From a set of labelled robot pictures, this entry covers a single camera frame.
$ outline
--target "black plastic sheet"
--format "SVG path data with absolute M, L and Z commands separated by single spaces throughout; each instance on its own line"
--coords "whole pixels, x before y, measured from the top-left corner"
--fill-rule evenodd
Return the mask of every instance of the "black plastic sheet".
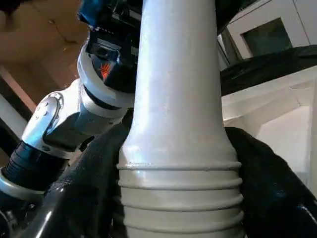
M 223 96 L 317 65 L 317 45 L 245 59 L 220 73 Z

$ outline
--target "metal bracket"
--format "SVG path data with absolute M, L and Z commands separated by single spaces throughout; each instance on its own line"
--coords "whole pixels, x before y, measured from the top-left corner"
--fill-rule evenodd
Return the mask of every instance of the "metal bracket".
M 54 96 L 44 98 L 37 106 L 29 123 L 27 124 L 22 140 L 47 154 L 57 156 L 60 158 L 71 159 L 73 153 L 67 152 L 64 149 L 48 145 L 43 140 L 47 129 L 53 123 L 58 113 L 58 100 Z

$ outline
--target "cabinet door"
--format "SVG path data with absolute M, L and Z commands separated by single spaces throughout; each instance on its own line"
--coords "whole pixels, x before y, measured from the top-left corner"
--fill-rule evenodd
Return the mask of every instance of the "cabinet door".
M 228 30 L 244 59 L 309 45 L 293 0 L 261 0 L 239 13 Z

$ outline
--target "window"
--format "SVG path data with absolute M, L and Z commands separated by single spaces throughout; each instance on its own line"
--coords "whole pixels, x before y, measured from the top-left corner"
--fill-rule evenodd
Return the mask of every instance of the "window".
M 270 21 L 243 34 L 253 56 L 280 52 L 292 48 L 281 18 Z

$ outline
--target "white tube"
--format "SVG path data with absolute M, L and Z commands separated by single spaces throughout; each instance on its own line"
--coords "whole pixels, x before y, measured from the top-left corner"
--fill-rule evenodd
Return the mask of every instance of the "white tube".
M 242 238 L 240 164 L 226 137 L 214 0 L 147 0 L 114 238 Z

